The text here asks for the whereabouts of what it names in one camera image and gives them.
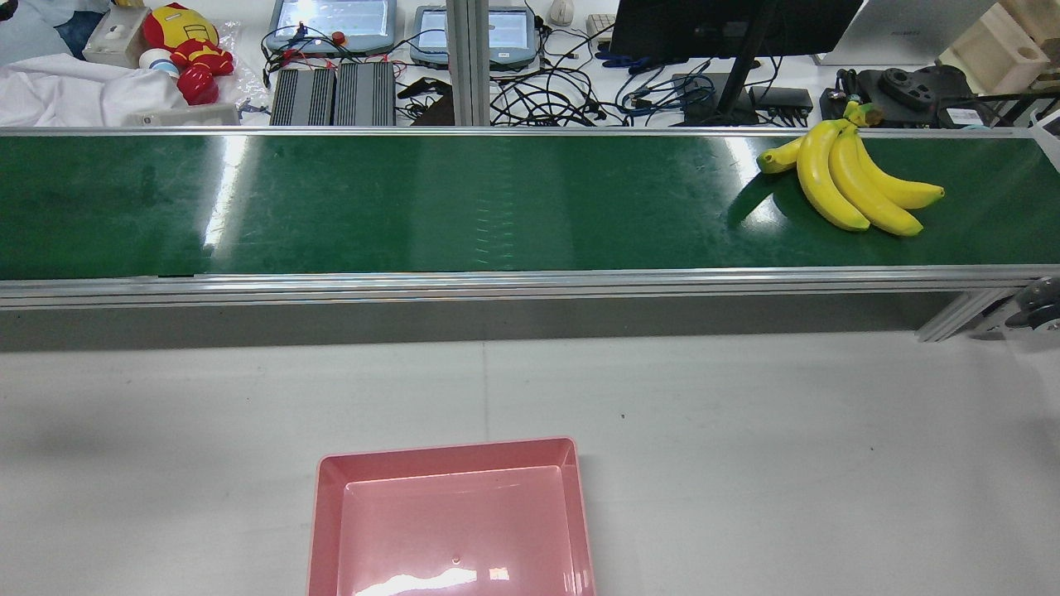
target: yellow banana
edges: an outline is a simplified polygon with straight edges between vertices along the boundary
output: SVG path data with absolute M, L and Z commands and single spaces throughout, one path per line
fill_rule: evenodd
M 810 205 L 836 227 L 864 231 L 869 223 L 835 188 L 828 172 L 828 157 L 840 132 L 853 126 L 846 120 L 825 120 L 807 133 L 798 153 L 798 181 Z
M 779 174 L 795 168 L 798 161 L 798 150 L 802 146 L 802 137 L 790 143 L 765 150 L 758 156 L 758 169 L 763 174 Z
M 924 229 L 909 212 L 887 200 L 862 169 L 858 156 L 858 128 L 840 133 L 828 157 L 836 188 L 872 225 L 896 235 L 917 235 Z
M 946 189 L 942 187 L 903 180 L 887 174 L 869 157 L 861 137 L 856 137 L 854 142 L 858 145 L 858 158 L 865 175 L 895 205 L 902 209 L 920 209 L 946 196 Z

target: red toy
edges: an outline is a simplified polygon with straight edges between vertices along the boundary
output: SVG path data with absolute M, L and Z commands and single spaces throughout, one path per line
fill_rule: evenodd
M 202 15 L 176 2 L 155 8 L 143 23 L 153 48 L 164 48 L 173 64 L 184 69 L 177 80 L 189 105 L 212 104 L 220 90 L 214 75 L 230 74 L 232 54 L 217 47 L 217 29 Z

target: conveyor belt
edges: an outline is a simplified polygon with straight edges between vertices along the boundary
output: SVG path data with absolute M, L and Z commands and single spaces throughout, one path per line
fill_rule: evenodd
M 1060 174 L 1032 139 L 867 139 L 947 187 L 914 239 L 837 230 L 794 175 L 756 176 L 785 140 L 11 136 L 0 280 L 1060 262 Z

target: tablet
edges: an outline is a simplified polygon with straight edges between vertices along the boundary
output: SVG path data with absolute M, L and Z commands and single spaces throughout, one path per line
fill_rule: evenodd
M 445 37 L 445 8 L 420 6 L 416 11 L 414 33 L 409 54 L 422 66 L 448 67 Z M 533 29 L 533 12 L 526 7 L 490 8 L 490 69 L 518 70 L 537 55 L 537 36 Z
M 334 32 L 346 36 L 343 48 L 353 54 L 378 54 L 394 47 L 398 0 L 277 0 L 272 33 L 265 46 L 273 51 L 299 50 L 305 54 L 338 55 L 342 52 L 319 37 Z M 298 24 L 311 30 L 315 39 L 294 40 Z

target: plastic tray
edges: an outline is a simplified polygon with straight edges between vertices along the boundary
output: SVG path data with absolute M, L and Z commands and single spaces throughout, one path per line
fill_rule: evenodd
M 595 596 L 568 438 L 320 461 L 310 596 Z

